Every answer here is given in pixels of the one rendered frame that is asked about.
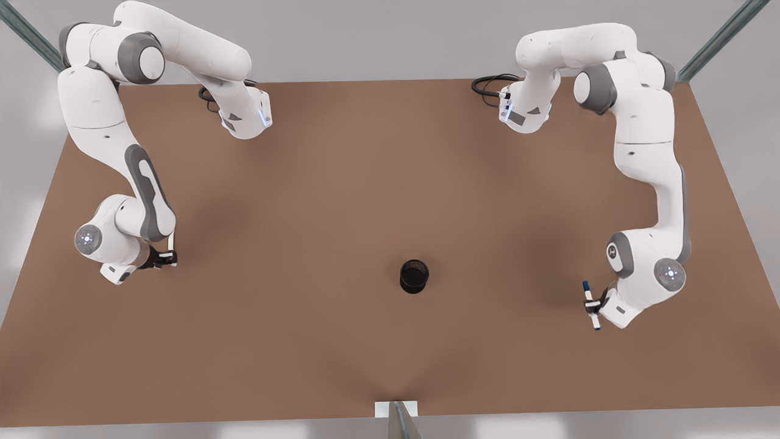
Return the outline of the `white pen with blue cap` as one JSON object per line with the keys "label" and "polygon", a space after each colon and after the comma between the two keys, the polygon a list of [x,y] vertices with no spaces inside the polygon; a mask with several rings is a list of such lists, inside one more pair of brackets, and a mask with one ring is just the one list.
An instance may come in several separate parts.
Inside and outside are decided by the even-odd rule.
{"label": "white pen with blue cap", "polygon": [[594,330],[599,331],[601,330],[601,323],[599,322],[599,317],[597,312],[601,307],[601,301],[593,298],[588,281],[586,280],[582,281],[582,286],[583,286],[583,293],[585,295],[585,300],[583,301],[583,305],[585,306],[588,316],[591,318],[591,322],[594,327]]}

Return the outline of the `black mesh pen holder cup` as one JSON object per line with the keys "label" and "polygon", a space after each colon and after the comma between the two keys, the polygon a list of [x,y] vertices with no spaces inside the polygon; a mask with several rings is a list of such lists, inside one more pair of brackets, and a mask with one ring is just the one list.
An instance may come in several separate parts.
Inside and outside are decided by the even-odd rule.
{"label": "black mesh pen holder cup", "polygon": [[430,272],[421,260],[412,259],[404,262],[399,273],[399,284],[405,292],[418,294],[425,288]]}

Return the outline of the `silver frame post with foot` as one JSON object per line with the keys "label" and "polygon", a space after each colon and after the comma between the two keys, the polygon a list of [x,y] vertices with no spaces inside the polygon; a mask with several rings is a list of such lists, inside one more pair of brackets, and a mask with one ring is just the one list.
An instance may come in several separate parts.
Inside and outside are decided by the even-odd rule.
{"label": "silver frame post with foot", "polygon": [[376,402],[374,416],[388,419],[387,439],[422,439],[415,425],[418,401]]}

